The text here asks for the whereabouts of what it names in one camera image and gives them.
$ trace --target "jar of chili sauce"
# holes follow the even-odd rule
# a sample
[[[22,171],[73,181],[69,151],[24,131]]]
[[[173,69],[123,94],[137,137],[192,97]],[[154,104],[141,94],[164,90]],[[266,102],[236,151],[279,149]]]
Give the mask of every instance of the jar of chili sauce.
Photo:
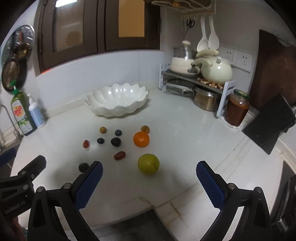
[[[233,126],[239,126],[241,124],[250,108],[249,99],[250,96],[247,93],[237,89],[234,90],[228,100],[225,114],[225,120],[229,124]]]

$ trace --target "green pump bottle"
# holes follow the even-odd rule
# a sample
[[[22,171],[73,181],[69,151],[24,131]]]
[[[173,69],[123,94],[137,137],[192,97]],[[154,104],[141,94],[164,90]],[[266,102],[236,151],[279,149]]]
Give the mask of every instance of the green pump bottle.
[[[17,120],[17,123],[25,136],[34,132],[37,127],[29,112],[29,101],[25,93],[20,92],[15,87],[16,81],[11,82],[13,85],[13,95],[11,100],[12,112]]]

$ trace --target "green apple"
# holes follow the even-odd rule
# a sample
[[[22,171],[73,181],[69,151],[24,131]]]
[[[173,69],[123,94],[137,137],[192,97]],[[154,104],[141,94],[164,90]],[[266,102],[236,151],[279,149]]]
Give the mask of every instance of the green apple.
[[[159,168],[159,160],[153,154],[144,154],[138,159],[138,168],[146,175],[152,175]]]

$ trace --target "white ladle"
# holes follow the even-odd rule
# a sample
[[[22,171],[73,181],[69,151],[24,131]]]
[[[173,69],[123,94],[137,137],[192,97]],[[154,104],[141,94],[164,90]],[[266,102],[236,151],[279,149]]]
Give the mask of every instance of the white ladle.
[[[200,18],[200,25],[202,27],[202,39],[197,45],[197,52],[208,49],[209,48],[209,41],[207,39],[207,35],[205,33],[205,16],[201,16]]]
[[[219,38],[214,29],[214,20],[213,16],[209,16],[211,34],[209,36],[209,49],[217,50],[219,48]]]

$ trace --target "sink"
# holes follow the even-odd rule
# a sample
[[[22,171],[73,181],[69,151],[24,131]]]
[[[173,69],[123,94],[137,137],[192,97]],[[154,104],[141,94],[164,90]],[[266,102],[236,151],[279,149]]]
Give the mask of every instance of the sink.
[[[5,148],[5,152],[0,155],[0,178],[10,177],[13,161],[19,146],[20,141],[16,141],[13,144],[7,146]]]

